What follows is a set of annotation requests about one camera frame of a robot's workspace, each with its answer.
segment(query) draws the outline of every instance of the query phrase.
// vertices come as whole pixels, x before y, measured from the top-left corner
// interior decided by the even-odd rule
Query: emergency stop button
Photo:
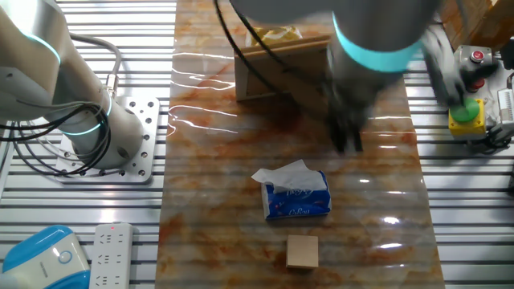
[[[482,51],[473,51],[473,53],[471,53],[470,60],[473,63],[481,63],[484,58],[485,58],[485,55],[483,54]]]

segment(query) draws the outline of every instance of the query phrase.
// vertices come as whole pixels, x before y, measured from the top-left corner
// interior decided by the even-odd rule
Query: white tissue
[[[303,160],[276,170],[260,169],[251,178],[261,184],[274,185],[273,193],[287,192],[292,189],[313,191],[327,189],[321,173],[308,169]]]

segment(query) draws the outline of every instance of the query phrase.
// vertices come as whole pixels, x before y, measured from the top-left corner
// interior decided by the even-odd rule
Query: red button
[[[474,63],[481,63],[484,58],[485,55],[482,51],[474,51],[470,57],[471,61]]]
[[[472,84],[470,88],[474,91],[477,91],[480,88],[482,88],[484,85],[485,85],[485,79],[480,79],[479,81]]]

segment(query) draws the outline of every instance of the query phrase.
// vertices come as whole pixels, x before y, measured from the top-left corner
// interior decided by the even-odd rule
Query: green base
[[[480,105],[472,98],[464,100],[464,106],[455,105],[450,108],[451,117],[458,122],[472,121],[480,113]]]

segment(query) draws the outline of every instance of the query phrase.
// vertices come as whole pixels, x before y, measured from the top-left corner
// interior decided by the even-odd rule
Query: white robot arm
[[[69,104],[98,104],[108,116],[111,141],[95,167],[114,169],[132,159],[143,141],[141,122],[118,105],[79,55],[57,4],[0,0],[0,27],[0,120],[54,121],[76,108],[62,109]],[[79,154],[99,142],[101,123],[91,113],[82,111],[59,126]]]

